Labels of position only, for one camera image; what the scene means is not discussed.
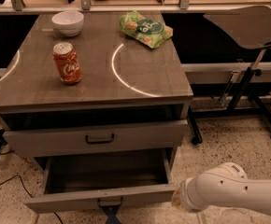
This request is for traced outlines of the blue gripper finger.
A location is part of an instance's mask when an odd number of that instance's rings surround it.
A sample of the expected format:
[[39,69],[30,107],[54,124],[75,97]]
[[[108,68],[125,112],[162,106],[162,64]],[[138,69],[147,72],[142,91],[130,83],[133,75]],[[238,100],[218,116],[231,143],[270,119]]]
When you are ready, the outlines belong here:
[[120,209],[119,205],[101,206],[101,209],[107,216],[106,224],[121,224],[117,217],[118,211]]

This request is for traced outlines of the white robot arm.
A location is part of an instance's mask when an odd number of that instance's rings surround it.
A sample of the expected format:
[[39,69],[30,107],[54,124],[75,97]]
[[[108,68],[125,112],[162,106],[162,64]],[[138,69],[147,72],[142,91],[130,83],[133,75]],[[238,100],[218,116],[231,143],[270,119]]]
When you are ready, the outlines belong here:
[[271,216],[271,179],[248,179],[240,165],[226,162],[181,181],[171,202],[191,213],[213,205],[244,208]]

